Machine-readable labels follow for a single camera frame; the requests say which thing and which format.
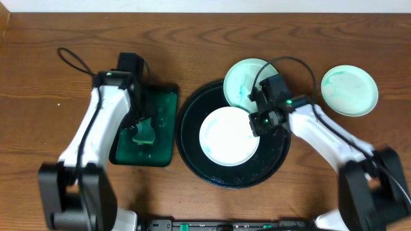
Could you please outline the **green sponge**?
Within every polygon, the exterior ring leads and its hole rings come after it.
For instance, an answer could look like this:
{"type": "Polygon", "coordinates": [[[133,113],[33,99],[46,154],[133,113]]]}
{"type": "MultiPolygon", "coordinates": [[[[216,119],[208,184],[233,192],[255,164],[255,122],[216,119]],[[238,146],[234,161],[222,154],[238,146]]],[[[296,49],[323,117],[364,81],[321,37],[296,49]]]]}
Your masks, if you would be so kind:
{"type": "Polygon", "coordinates": [[[152,145],[155,141],[155,131],[152,127],[152,119],[148,118],[136,124],[136,134],[132,140],[138,144],[152,145]]]}

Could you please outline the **white plate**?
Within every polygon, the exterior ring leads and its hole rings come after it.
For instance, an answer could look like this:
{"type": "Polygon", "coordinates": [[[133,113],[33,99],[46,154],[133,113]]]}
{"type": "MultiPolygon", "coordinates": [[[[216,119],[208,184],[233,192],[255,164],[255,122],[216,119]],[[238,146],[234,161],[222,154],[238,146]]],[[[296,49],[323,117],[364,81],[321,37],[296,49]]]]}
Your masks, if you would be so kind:
{"type": "Polygon", "coordinates": [[[211,112],[200,127],[198,139],[206,157],[225,167],[248,161],[260,141],[250,127],[249,113],[237,107],[222,107],[211,112]]]}

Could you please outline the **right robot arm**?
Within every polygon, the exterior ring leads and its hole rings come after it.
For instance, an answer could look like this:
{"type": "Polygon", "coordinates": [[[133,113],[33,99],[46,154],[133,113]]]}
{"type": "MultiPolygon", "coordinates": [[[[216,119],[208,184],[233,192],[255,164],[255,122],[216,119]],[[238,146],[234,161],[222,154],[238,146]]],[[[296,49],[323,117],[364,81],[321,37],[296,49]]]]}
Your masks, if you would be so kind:
{"type": "Polygon", "coordinates": [[[332,121],[307,96],[270,102],[249,115],[256,137],[284,128],[306,141],[338,174],[338,208],[312,230],[385,230],[410,216],[410,193],[399,155],[377,150],[332,121]]]}

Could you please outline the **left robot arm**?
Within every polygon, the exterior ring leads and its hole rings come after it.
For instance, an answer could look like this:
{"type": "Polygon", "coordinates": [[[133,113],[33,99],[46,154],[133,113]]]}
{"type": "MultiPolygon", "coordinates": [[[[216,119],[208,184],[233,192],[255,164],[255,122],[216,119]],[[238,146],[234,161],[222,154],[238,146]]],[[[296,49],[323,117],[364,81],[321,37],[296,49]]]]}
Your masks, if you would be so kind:
{"type": "Polygon", "coordinates": [[[49,229],[138,229],[138,215],[118,207],[107,164],[122,129],[138,145],[156,140],[151,119],[144,115],[141,75],[114,70],[93,76],[91,100],[73,140],[57,163],[43,163],[39,169],[49,229]]]}

